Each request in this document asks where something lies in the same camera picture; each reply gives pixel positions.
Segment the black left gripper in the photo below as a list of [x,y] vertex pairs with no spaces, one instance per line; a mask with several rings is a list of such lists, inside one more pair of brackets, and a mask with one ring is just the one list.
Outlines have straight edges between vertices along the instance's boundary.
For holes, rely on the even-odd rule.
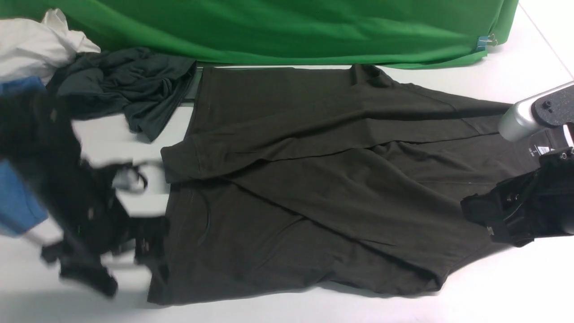
[[92,167],[80,159],[70,168],[48,167],[40,182],[41,202],[63,231],[60,241],[42,246],[41,259],[60,264],[60,280],[108,299],[116,296],[117,281],[101,257],[134,250],[139,265],[156,270],[165,263],[164,238],[170,231],[165,216],[133,217],[126,211],[112,188],[122,164],[127,163]]

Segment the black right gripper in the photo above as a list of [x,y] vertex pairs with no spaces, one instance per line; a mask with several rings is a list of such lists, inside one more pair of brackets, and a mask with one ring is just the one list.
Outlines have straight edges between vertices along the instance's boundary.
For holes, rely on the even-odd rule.
[[498,183],[461,201],[465,218],[498,234],[498,242],[523,247],[537,238],[573,235],[573,151],[539,158],[537,170]]

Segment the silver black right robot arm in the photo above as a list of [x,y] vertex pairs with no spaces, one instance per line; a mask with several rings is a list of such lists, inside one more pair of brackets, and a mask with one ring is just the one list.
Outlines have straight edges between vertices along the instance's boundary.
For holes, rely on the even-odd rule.
[[[498,127],[515,142],[573,122],[573,84],[514,104]],[[539,168],[461,200],[465,218],[485,227],[494,243],[523,247],[537,238],[573,235],[573,147],[539,154]]]

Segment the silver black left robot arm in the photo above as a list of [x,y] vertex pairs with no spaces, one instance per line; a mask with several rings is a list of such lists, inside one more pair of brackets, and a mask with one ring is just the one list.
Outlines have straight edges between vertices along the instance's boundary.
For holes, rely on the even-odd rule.
[[59,262],[60,278],[113,298],[117,281],[101,257],[134,250],[135,262],[147,266],[162,288],[167,285],[168,219],[131,217],[116,195],[118,190],[132,194],[146,190],[141,164],[92,167],[82,157],[61,100],[35,91],[1,98],[1,156],[63,231],[63,239],[41,249],[47,264]]

